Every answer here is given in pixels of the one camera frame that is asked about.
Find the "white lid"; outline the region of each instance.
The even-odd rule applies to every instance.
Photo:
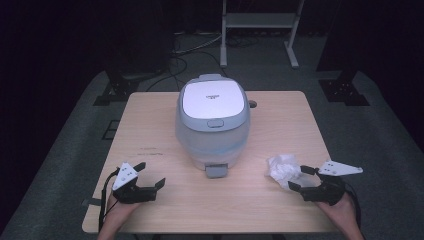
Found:
[[[183,109],[189,117],[226,118],[239,114],[243,108],[243,94],[235,81],[194,82],[185,87]]]

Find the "shelf leg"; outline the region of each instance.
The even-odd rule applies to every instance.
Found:
[[[222,1],[222,30],[221,30],[221,55],[220,65],[221,67],[227,66],[227,0]]]
[[[297,7],[296,17],[293,22],[293,27],[290,32],[290,39],[289,41],[284,42],[287,55],[289,56],[289,59],[290,59],[290,64],[292,68],[295,68],[295,69],[299,68],[299,63],[297,62],[296,55],[294,54],[294,51],[293,51],[293,42],[296,36],[297,27],[299,26],[300,16],[302,15],[302,9],[303,9],[304,3],[305,3],[305,0],[300,0],[299,6]]]

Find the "forearm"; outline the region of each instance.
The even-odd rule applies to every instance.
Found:
[[[99,232],[97,240],[113,240],[118,233],[120,226],[112,221],[105,221],[102,229]]]
[[[364,239],[364,237],[362,236],[361,230],[358,228],[357,225],[340,227],[340,231],[348,240],[363,240]]]

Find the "dark wall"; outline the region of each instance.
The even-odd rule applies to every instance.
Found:
[[[0,2],[1,231],[95,75],[167,64],[169,2]]]
[[[101,71],[86,1],[1,1],[1,231]]]
[[[340,0],[318,70],[367,74],[424,151],[423,9],[422,1]]]

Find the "printed logo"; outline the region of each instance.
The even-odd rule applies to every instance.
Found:
[[[206,98],[215,99],[215,98],[219,98],[219,95],[209,95],[209,96],[206,96]]]

